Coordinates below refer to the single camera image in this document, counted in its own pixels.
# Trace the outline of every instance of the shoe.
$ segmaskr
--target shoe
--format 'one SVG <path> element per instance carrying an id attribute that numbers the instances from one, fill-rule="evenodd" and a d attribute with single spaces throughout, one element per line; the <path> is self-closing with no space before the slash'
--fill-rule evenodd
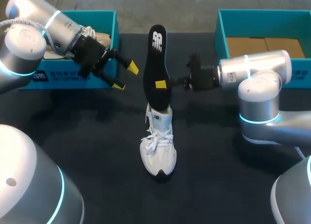
<path id="1" fill-rule="evenodd" d="M 141 140 L 140 155 L 147 171 L 158 178 L 168 177 L 175 168 L 177 152 L 173 143 L 173 111 L 157 112 L 147 105 L 147 136 Z"/>

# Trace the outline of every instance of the shoe insole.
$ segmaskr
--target shoe insole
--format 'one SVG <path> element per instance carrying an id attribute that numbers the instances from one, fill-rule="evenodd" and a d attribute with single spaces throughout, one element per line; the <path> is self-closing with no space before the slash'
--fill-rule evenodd
<path id="1" fill-rule="evenodd" d="M 150 106 L 164 111 L 170 104 L 172 89 L 165 66 L 167 33 L 162 25 L 155 25 L 149 31 L 148 54 L 143 75 L 143 86 Z"/>

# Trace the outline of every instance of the robotic arm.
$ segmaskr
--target robotic arm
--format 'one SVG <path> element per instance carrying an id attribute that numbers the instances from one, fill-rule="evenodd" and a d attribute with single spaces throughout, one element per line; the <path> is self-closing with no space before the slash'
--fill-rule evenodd
<path id="1" fill-rule="evenodd" d="M 255 144 L 310 147 L 311 111 L 280 111 L 279 92 L 292 76 L 286 51 L 265 52 L 223 59 L 219 66 L 202 68 L 193 54 L 190 76 L 175 84 L 194 91 L 237 89 L 243 137 Z"/>
<path id="2" fill-rule="evenodd" d="M 243 137 L 254 144 L 295 146 L 302 161 L 281 175 L 271 190 L 271 208 L 277 224 L 311 223 L 311 156 L 298 147 L 310 147 L 311 111 L 280 111 L 279 92 L 291 80 L 292 65 L 286 51 L 245 55 L 221 60 L 219 66 L 201 68 L 194 54 L 190 76 L 172 82 L 194 91 L 220 87 L 237 89 Z"/>
<path id="3" fill-rule="evenodd" d="M 81 66 L 79 75 L 92 73 L 111 87 L 125 85 L 104 73 L 109 59 L 116 59 L 126 69 L 138 74 L 133 60 L 123 57 L 116 49 L 105 48 L 91 36 L 83 35 L 83 27 L 44 0 L 9 0 L 9 19 L 0 27 L 12 24 L 0 50 L 0 94 L 27 85 L 46 50 L 72 59 Z"/>

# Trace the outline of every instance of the cable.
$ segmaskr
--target cable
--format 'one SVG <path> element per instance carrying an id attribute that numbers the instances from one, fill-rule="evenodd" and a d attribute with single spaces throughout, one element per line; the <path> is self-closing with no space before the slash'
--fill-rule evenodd
<path id="1" fill-rule="evenodd" d="M 304 154 L 301 152 L 300 148 L 295 146 L 295 149 L 296 149 L 296 151 L 297 151 L 299 157 L 301 158 L 301 160 L 304 160 L 306 157 L 305 157 Z"/>

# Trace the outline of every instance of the cardboard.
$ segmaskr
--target cardboard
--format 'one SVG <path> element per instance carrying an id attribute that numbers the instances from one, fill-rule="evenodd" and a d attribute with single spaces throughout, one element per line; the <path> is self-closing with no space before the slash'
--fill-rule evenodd
<path id="1" fill-rule="evenodd" d="M 227 37 L 230 57 L 267 52 L 264 38 Z"/>
<path id="2" fill-rule="evenodd" d="M 293 38 L 265 38 L 269 51 L 285 50 L 291 58 L 306 58 L 298 39 Z"/>

